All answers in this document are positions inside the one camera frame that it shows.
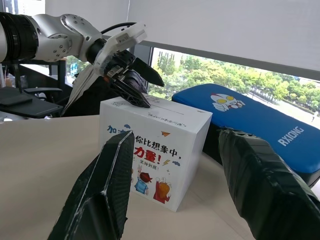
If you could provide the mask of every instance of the window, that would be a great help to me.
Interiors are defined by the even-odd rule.
[[[3,0],[3,6],[11,14],[34,16],[46,12],[45,0]]]
[[[320,129],[320,83],[316,80],[154,48],[151,66],[165,87],[149,84],[150,95],[172,95],[215,83]]]
[[[89,62],[80,61],[75,56],[67,56],[65,84],[72,87],[73,82],[76,79],[75,74],[80,73],[89,64]]]

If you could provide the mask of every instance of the green trees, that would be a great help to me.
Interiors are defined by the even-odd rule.
[[[149,85],[151,95],[171,99],[172,95],[196,85],[215,83],[241,94],[258,95],[268,102],[285,99],[312,111],[320,111],[320,88],[315,83],[300,84],[287,74],[187,55],[160,52],[155,66],[165,87]]]
[[[83,69],[86,68],[86,66],[89,65],[89,62],[80,61],[75,56],[68,56],[66,59],[66,72],[67,73],[70,73],[70,66],[73,63],[78,63],[78,73],[80,73]]]

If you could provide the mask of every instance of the black cable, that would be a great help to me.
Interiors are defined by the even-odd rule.
[[[113,25],[111,27],[108,27],[107,29],[105,30],[102,30],[101,33],[102,34],[105,34],[113,29],[117,29],[117,28],[121,28],[121,27],[127,27],[127,26],[132,26],[136,24],[136,22],[123,22],[123,23],[119,23],[119,24],[116,24],[116,25]]]

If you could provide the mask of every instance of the tree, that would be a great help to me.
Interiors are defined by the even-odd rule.
[[[316,88],[313,90],[311,101],[318,101],[320,103],[320,89]]]
[[[231,79],[230,88],[241,94],[247,94],[250,90],[249,86],[245,85],[244,82],[237,76],[229,76]]]
[[[184,62],[184,56],[181,55],[181,59],[180,59],[180,66],[183,65],[185,62]]]
[[[238,66],[236,66],[235,64],[233,63],[225,63],[223,65],[219,64],[223,70],[228,74],[228,76],[230,75],[233,75],[233,76],[239,76],[240,73],[242,74],[241,78],[245,79],[247,77],[247,73],[246,71],[243,71],[243,69],[240,69]]]
[[[201,67],[199,57],[188,55],[185,61],[180,61],[182,68],[191,72],[192,70],[198,70]]]
[[[305,94],[304,89],[302,88],[300,82],[297,80],[290,81],[288,91],[291,94],[296,94],[298,97]]]
[[[314,82],[308,82],[308,83],[302,85],[302,87],[305,89],[315,89],[316,84]]]
[[[279,73],[279,72],[273,72],[273,75],[279,76],[280,78],[282,78],[282,80],[284,82],[288,82],[288,83],[290,83],[291,81],[295,80],[294,76],[283,74],[283,73]]]
[[[187,73],[186,79],[187,79],[187,84],[190,87],[200,85],[200,84],[212,83],[209,73],[201,69],[193,70],[192,72]]]
[[[263,91],[267,85],[267,78],[266,74],[264,72],[260,72],[259,78],[255,81],[254,85],[254,91],[257,89]]]
[[[171,54],[169,56],[168,53],[162,55],[162,52],[159,53],[159,58],[157,62],[157,66],[162,72],[166,75],[172,75],[176,71],[175,67],[175,55]]]
[[[319,110],[319,105],[320,103],[317,100],[313,100],[311,102],[311,108],[313,111],[318,111]]]
[[[303,86],[305,96],[306,96],[306,103],[311,105],[311,102],[314,100],[313,97],[315,96],[316,89],[315,88],[307,88]]]
[[[282,82],[282,79],[277,75],[273,75],[271,72],[267,72],[265,78],[266,84],[263,92],[265,95],[268,95],[268,99],[272,102],[275,95],[275,89]]]
[[[295,93],[290,93],[289,98],[290,98],[292,101],[295,101],[295,100],[297,99],[297,94],[295,94]]]
[[[173,94],[178,93],[190,87],[187,79],[184,78],[183,73],[174,72],[171,75],[166,75],[162,72],[162,70],[158,66],[155,66],[153,68],[162,77],[162,80],[164,82],[164,87],[149,84],[148,93],[150,95],[171,100]]]
[[[240,68],[238,70],[238,74],[245,85],[245,91],[242,93],[248,93],[251,89],[253,90],[253,95],[254,95],[257,91],[257,88],[259,87],[259,84],[262,84],[264,80],[263,79],[264,76],[262,76],[262,72],[258,72],[252,67],[249,67],[247,69]]]
[[[307,103],[307,97],[305,95],[301,95],[298,97],[298,102],[302,105],[305,105]]]
[[[282,100],[284,99],[285,96],[288,96],[289,95],[288,86],[289,86],[289,83],[287,81],[277,84],[273,92],[274,98],[277,100]]]
[[[80,73],[82,70],[84,70],[86,68],[86,66],[88,66],[90,64],[89,62],[80,61],[75,56],[68,56],[66,58],[66,72],[67,73],[70,73],[71,64],[74,64],[74,63],[78,64],[78,73]]]
[[[201,69],[208,72],[211,83],[219,84],[225,87],[230,86],[231,79],[228,77],[224,68],[214,61],[207,61],[201,64]]]

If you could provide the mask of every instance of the desk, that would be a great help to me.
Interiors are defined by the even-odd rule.
[[[1,240],[47,239],[77,177],[99,152],[98,131],[98,116],[0,124]],[[122,240],[254,240],[222,167],[206,155],[178,212],[131,193],[127,217]]]

